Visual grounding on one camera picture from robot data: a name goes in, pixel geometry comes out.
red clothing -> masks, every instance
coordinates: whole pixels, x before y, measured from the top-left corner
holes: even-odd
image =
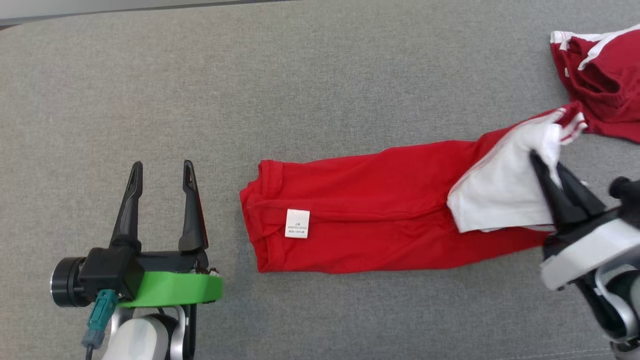
[[[577,112],[567,106],[558,123],[569,128]],[[240,192],[258,270],[452,268],[541,245],[545,233],[521,227],[461,234],[447,207],[452,186],[508,132],[310,163],[262,161]],[[285,237],[288,209],[310,211],[308,238]]]
[[[551,33],[558,76],[584,105],[588,132],[640,143],[640,25],[614,33]]]

gray fabric surface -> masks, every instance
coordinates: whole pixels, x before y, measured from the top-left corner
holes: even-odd
[[[296,1],[0,31],[0,357],[83,358],[90,309],[52,303],[52,269],[107,244],[136,160],[144,248],[175,249],[188,158],[225,279],[200,307],[198,359],[610,359],[578,293],[543,287],[538,249],[447,271],[258,274],[237,194],[263,158],[470,140],[560,106],[548,34],[626,28],[639,10]],[[563,161],[605,196],[640,176],[639,149],[586,135]]]

red shirt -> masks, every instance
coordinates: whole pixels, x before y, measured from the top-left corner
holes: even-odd
[[[640,143],[640,25],[605,34],[551,33],[558,76],[584,105],[588,132]]]
[[[569,127],[577,109],[558,123]],[[509,130],[310,163],[263,160],[240,192],[258,270],[452,268],[541,245],[545,233],[522,227],[460,233],[447,207],[452,186]],[[288,209],[310,211],[307,238],[285,236]]]

teal cable connector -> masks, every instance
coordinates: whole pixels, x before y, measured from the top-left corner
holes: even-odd
[[[95,299],[93,305],[93,311],[91,316],[86,322],[89,329],[84,333],[82,338],[82,345],[89,349],[100,348],[104,341],[104,331],[107,329],[107,324],[111,315],[116,311],[118,306],[118,295],[113,290],[100,290],[98,297]]]

white label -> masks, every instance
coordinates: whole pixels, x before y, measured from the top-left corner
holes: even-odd
[[[309,234],[309,211],[287,209],[287,222],[284,225],[286,238],[306,239]]]

